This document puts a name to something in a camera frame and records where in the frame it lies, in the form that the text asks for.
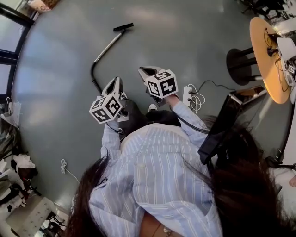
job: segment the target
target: striped shirt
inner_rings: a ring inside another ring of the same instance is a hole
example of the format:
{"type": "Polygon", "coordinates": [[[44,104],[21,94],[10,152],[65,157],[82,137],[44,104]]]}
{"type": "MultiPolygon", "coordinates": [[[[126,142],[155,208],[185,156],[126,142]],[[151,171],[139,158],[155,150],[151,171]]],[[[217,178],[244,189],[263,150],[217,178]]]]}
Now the striped shirt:
{"type": "MultiPolygon", "coordinates": [[[[182,102],[173,110],[204,127],[182,102]]],[[[145,211],[182,236],[222,236],[213,195],[192,171],[209,175],[197,153],[206,135],[180,123],[188,139],[151,126],[145,134],[133,135],[122,151],[118,134],[105,126],[101,155],[111,157],[102,176],[107,181],[93,189],[89,206],[107,236],[138,236],[145,211]]],[[[115,121],[109,125],[118,129],[115,121]]]]}

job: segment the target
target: hand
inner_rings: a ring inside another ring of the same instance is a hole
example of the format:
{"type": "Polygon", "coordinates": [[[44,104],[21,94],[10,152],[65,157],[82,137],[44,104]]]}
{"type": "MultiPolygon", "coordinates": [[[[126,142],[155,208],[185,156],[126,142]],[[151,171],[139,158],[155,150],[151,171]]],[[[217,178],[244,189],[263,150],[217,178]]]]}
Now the hand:
{"type": "Polygon", "coordinates": [[[177,95],[172,94],[165,98],[166,102],[170,104],[171,108],[173,109],[174,106],[180,101],[177,95]]]}

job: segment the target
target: concrete floor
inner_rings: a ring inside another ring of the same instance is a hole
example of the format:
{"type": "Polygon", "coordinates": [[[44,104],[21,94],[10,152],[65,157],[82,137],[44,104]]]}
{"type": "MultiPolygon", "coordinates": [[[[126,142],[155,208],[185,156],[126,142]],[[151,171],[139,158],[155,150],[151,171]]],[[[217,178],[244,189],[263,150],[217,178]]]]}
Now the concrete floor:
{"type": "MultiPolygon", "coordinates": [[[[95,74],[101,87],[120,76],[127,96],[145,112],[153,100],[144,94],[140,66],[171,69],[180,96],[188,83],[199,87],[205,80],[241,88],[228,74],[226,54],[231,48],[251,46],[253,15],[242,15],[243,8],[233,0],[61,0],[41,15],[25,42],[13,86],[13,99],[22,104],[23,143],[39,171],[34,180],[39,191],[68,209],[77,182],[61,173],[61,159],[80,178],[100,158],[103,126],[88,113],[97,96],[90,66],[115,37],[112,28],[135,24],[95,74]]],[[[201,90],[206,103],[198,114],[217,115],[227,92],[206,84],[201,90]]],[[[243,118],[250,119],[256,110],[243,118]]],[[[290,102],[272,102],[260,123],[259,113],[252,121],[253,134],[267,154],[282,143],[290,110],[290,102]]]]}

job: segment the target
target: extension cord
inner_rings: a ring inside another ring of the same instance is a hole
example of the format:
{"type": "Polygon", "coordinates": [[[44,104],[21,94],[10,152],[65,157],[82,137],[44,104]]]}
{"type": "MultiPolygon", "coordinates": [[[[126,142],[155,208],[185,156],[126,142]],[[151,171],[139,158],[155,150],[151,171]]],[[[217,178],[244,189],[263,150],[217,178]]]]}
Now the extension cord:
{"type": "Polygon", "coordinates": [[[192,88],[189,86],[184,87],[184,91],[183,91],[183,103],[186,106],[190,106],[190,100],[191,100],[191,94],[190,92],[192,92],[192,88]]]}

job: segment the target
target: white cable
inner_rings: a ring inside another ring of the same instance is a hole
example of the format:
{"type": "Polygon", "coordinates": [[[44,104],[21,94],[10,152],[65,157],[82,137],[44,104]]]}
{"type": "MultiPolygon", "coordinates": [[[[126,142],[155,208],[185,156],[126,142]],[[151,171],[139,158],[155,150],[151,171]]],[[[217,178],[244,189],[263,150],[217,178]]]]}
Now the white cable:
{"type": "Polygon", "coordinates": [[[64,159],[61,160],[61,164],[62,164],[62,166],[61,166],[61,172],[64,174],[65,173],[65,170],[68,171],[77,180],[77,182],[80,184],[80,182],[76,178],[76,176],[74,174],[72,174],[69,170],[66,169],[67,162],[64,159]]]}
{"type": "Polygon", "coordinates": [[[188,84],[188,86],[189,87],[190,86],[193,87],[194,90],[195,90],[194,93],[199,94],[203,98],[203,103],[202,103],[201,100],[200,100],[200,98],[197,95],[191,96],[191,99],[192,100],[195,99],[195,105],[193,106],[192,101],[190,101],[190,105],[192,107],[192,110],[195,111],[195,114],[197,114],[197,112],[201,109],[202,105],[205,103],[205,97],[202,94],[200,94],[200,93],[197,92],[195,85],[188,84]]]}

